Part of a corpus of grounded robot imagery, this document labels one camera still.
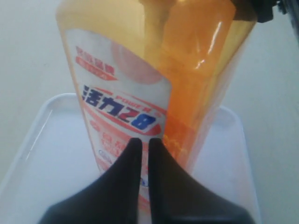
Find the white plastic tray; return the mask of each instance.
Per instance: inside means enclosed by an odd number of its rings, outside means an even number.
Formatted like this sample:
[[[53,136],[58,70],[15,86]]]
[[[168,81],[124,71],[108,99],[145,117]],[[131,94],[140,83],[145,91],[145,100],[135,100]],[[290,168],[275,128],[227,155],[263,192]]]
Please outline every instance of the white plastic tray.
[[[40,109],[0,185],[0,223],[37,223],[98,176],[75,94],[56,96]],[[193,176],[261,223],[242,124],[229,109],[219,109]]]

